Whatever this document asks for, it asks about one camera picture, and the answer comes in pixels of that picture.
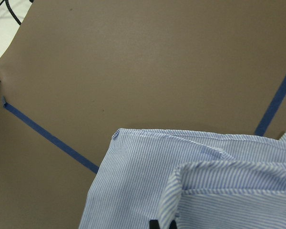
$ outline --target tape strip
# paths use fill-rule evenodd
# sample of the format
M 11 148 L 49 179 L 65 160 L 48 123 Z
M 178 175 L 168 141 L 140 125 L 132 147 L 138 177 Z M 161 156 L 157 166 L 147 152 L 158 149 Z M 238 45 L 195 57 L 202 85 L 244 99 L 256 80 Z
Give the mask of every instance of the tape strip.
M 284 97 L 286 96 L 286 76 L 282 81 L 278 91 L 276 92 L 274 98 L 272 99 L 269 107 L 267 108 L 262 120 L 258 124 L 255 135 L 263 136 L 270 125 L 273 117 L 275 116 L 278 108 L 280 107 Z
M 28 118 L 25 114 L 23 114 L 21 111 L 13 107 L 11 104 L 7 103 L 5 98 L 2 97 L 2 104 L 3 107 L 11 112 L 13 115 L 18 117 L 21 121 L 23 121 L 25 124 L 27 124 L 29 127 L 31 127 L 33 130 L 35 130 L 37 133 L 39 133 L 41 136 L 48 139 L 50 142 L 52 142 L 54 145 L 56 145 L 58 148 L 60 148 L 62 151 L 66 152 L 68 155 L 73 157 L 75 160 L 77 160 L 79 163 L 81 163 L 83 166 L 90 169 L 93 173 L 97 173 L 99 168 L 86 159 L 84 156 L 76 152 L 74 149 L 72 149 L 70 146 L 63 143 L 61 140 L 59 140 L 57 137 L 50 134 L 47 130 L 43 129 L 41 126 L 39 126 L 37 123 L 32 121 L 30 118 Z

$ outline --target brown cardboard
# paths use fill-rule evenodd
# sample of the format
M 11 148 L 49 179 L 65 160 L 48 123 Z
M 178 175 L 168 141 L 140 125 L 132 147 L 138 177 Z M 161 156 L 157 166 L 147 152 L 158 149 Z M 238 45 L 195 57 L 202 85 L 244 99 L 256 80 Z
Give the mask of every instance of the brown cardboard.
M 99 165 L 119 127 L 253 134 L 285 74 L 286 1 L 35 1 L 0 100 Z M 0 228 L 78 227 L 93 178 L 0 101 Z

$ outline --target white floor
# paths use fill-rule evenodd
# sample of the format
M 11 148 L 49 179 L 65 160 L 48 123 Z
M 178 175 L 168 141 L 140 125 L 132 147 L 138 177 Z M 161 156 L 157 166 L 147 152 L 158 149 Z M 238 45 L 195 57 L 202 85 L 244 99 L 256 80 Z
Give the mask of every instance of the white floor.
M 29 0 L 9 0 L 9 3 L 21 22 L 32 5 Z M 10 45 L 18 28 L 18 23 L 13 19 L 4 2 L 0 6 L 0 57 Z

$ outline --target blue striped shirt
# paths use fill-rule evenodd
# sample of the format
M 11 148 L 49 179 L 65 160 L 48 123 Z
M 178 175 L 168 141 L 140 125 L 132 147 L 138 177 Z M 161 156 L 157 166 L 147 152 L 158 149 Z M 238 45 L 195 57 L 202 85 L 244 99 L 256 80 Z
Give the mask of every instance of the blue striped shirt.
M 108 152 L 89 189 L 80 228 L 148 229 L 148 221 L 163 212 L 158 210 L 160 198 L 168 187 L 169 176 L 178 166 L 198 161 L 228 163 L 235 160 L 252 165 L 269 163 L 265 165 L 285 171 L 286 142 L 250 135 L 119 129 L 112 136 Z M 241 167 L 234 173 L 245 178 Z
M 278 163 L 194 162 L 170 175 L 159 225 L 168 229 L 286 228 L 286 169 Z

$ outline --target blue painter's tape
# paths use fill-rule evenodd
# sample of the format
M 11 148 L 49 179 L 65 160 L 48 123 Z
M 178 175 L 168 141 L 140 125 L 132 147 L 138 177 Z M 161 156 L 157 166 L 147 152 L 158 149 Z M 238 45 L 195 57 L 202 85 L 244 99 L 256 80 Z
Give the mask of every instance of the blue painter's tape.
M 21 111 L 10 105 L 6 102 L 5 98 L 2 97 L 2 104 L 3 107 L 11 112 L 13 115 L 18 117 L 20 120 L 22 120 L 25 124 L 27 124 L 29 127 L 31 127 L 33 130 L 35 130 L 37 133 L 48 139 L 50 142 L 52 142 L 54 145 L 56 145 L 58 148 L 60 148 L 62 151 L 69 154 L 71 157 L 73 157 L 75 160 L 77 160 L 79 163 L 81 163 L 83 166 L 90 169 L 93 173 L 97 173 L 99 168 L 86 159 L 84 156 L 76 152 L 74 149 L 72 149 L 70 146 L 63 143 L 61 140 L 59 140 L 57 137 L 50 134 L 47 130 L 43 129 L 41 126 L 39 126 L 37 123 L 32 121 L 30 118 L 28 118 L 25 114 L 23 114 Z
M 266 110 L 262 120 L 258 124 L 255 134 L 258 136 L 263 136 L 270 125 L 273 117 L 275 116 L 279 106 L 281 105 L 284 97 L 286 96 L 286 76 L 282 81 L 278 91 L 276 92 L 274 98 L 272 99 L 268 109 Z

